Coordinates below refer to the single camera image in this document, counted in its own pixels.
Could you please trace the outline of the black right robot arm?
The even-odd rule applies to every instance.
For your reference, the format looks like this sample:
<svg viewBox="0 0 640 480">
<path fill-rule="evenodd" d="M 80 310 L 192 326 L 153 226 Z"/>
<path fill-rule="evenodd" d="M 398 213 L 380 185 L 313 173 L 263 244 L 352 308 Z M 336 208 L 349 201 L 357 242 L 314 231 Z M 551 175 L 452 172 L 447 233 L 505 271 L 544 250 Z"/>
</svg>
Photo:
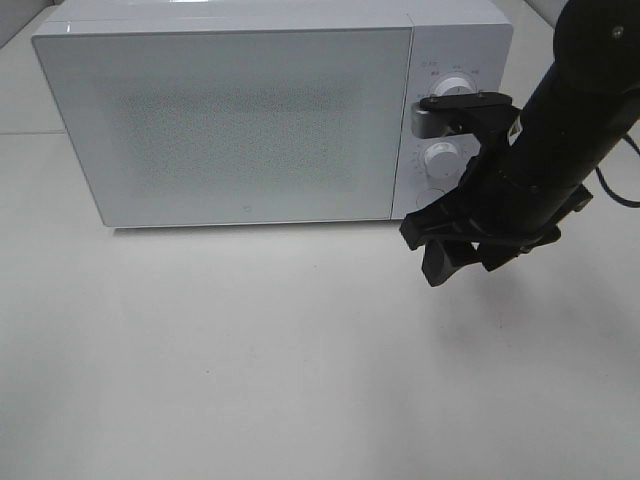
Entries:
<svg viewBox="0 0 640 480">
<path fill-rule="evenodd" d="M 470 134 L 479 152 L 458 185 L 404 218 L 409 248 L 439 286 L 461 268 L 495 270 L 557 241 L 559 223 L 591 200 L 584 186 L 639 118 L 639 5 L 570 1 L 554 29 L 554 61 L 523 108 L 509 96 L 426 97 L 421 138 Z"/>
</svg>

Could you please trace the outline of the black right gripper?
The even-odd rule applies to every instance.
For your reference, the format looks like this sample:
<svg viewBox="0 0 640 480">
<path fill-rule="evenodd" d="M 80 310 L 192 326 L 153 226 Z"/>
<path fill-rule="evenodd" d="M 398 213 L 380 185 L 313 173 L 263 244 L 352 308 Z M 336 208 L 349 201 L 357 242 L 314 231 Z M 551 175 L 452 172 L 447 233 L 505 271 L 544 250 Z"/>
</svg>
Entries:
<svg viewBox="0 0 640 480">
<path fill-rule="evenodd" d="M 493 271 L 560 238 L 560 223 L 591 199 L 592 169 L 593 145 L 579 131 L 493 129 L 458 186 L 408 214 L 400 232 L 410 249 L 425 245 L 432 287 L 479 260 Z"/>
</svg>

